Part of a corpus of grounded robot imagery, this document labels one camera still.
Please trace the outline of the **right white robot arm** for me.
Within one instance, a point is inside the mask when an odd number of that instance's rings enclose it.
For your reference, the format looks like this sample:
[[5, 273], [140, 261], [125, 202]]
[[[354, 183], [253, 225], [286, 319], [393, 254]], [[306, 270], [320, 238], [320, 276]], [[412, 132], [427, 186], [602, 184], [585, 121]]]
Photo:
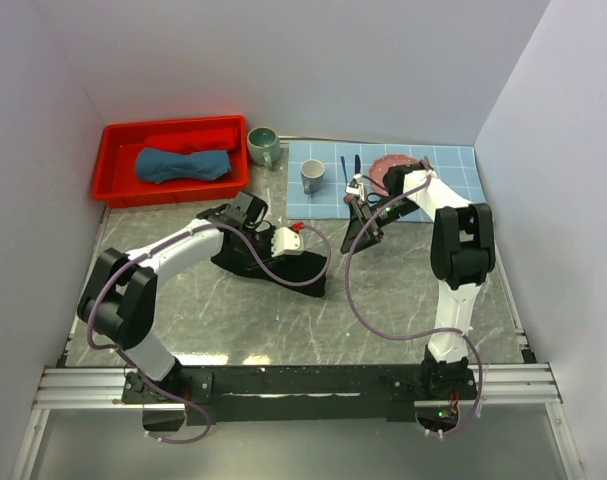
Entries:
[[463, 336], [476, 297], [496, 263], [492, 209], [457, 194], [425, 160], [389, 168], [386, 195], [373, 206], [362, 175], [353, 177], [348, 190], [350, 217], [341, 246], [348, 256], [380, 243], [384, 226], [416, 210], [432, 220], [430, 265], [439, 293], [426, 356], [438, 363], [462, 361], [471, 350]]

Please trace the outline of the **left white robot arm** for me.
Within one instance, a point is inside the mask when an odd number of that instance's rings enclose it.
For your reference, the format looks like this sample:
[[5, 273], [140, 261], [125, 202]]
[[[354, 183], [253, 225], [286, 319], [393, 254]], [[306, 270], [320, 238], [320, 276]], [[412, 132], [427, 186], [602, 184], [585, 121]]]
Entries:
[[157, 290], [201, 261], [246, 278], [264, 273], [243, 243], [248, 240], [261, 260], [270, 263], [276, 228], [258, 227], [267, 203], [241, 192], [232, 202], [207, 209], [177, 232], [128, 253], [105, 250], [95, 263], [77, 315], [89, 333], [108, 338], [113, 347], [147, 375], [146, 390], [161, 402], [180, 393], [177, 360], [152, 331]]

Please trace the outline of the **black t shirt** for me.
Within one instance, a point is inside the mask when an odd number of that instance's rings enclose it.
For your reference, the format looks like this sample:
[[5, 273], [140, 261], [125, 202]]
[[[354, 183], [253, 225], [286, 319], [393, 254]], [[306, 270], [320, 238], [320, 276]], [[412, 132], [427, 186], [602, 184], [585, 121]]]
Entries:
[[[271, 256], [267, 243], [253, 243], [259, 258], [267, 268], [279, 278], [290, 283], [301, 283], [311, 280], [326, 264], [327, 258], [321, 254], [303, 251], [300, 255]], [[224, 242], [221, 252], [211, 258], [211, 262], [223, 270], [243, 278], [264, 280], [277, 284], [277, 281], [267, 275], [258, 265], [247, 246], [237, 237]], [[312, 298], [322, 298], [325, 295], [326, 275], [323, 274], [315, 282], [298, 287], [284, 286], [289, 290]]]

